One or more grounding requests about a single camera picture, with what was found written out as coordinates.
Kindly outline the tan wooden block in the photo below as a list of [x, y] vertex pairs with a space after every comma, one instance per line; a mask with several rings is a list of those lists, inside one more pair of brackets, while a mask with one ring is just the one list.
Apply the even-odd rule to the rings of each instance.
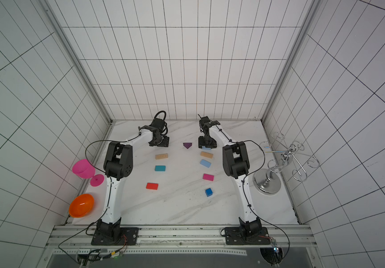
[[212, 153], [207, 153], [207, 152], [204, 152], [204, 151], [202, 151], [202, 152], [200, 153], [200, 155], [201, 155], [202, 157], [206, 157], [206, 158], [209, 158], [209, 159], [212, 159], [212, 158], [213, 158], [213, 154], [212, 154]]
[[156, 160], [161, 160], [161, 159], [167, 159], [169, 157], [169, 154], [158, 154], [155, 156]]

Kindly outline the purple pentagon block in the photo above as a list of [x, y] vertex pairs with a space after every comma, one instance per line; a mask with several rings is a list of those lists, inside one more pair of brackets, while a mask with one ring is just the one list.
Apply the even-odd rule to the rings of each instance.
[[183, 146], [186, 148], [186, 149], [189, 149], [190, 147], [192, 147], [192, 143], [191, 142], [184, 142], [183, 143]]

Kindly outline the teal block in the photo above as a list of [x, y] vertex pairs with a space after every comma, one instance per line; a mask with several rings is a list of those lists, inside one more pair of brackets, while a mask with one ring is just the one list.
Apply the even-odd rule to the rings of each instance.
[[165, 165], [156, 165], [154, 170], [156, 172], [165, 172], [166, 171], [166, 166]]

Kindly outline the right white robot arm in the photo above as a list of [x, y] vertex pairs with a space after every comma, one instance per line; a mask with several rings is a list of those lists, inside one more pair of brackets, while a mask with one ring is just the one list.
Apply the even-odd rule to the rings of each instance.
[[239, 227], [226, 228], [224, 236], [228, 244], [233, 245], [264, 245], [263, 227], [256, 215], [249, 188], [250, 161], [247, 147], [243, 141], [236, 141], [226, 134], [218, 121], [209, 117], [200, 117], [199, 127], [203, 134], [199, 137], [199, 148], [221, 148], [222, 165], [226, 176], [231, 178], [239, 201]]

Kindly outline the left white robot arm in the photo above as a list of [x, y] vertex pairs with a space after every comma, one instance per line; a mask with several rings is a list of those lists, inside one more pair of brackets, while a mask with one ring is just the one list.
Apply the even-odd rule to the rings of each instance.
[[97, 246], [118, 245], [125, 234], [121, 227], [121, 201], [127, 177], [133, 171], [135, 149], [149, 146], [168, 147], [170, 138], [165, 119], [154, 117], [150, 125], [138, 128], [138, 134], [125, 141], [109, 141], [104, 159], [104, 174], [108, 190], [103, 215], [96, 221], [91, 244]]

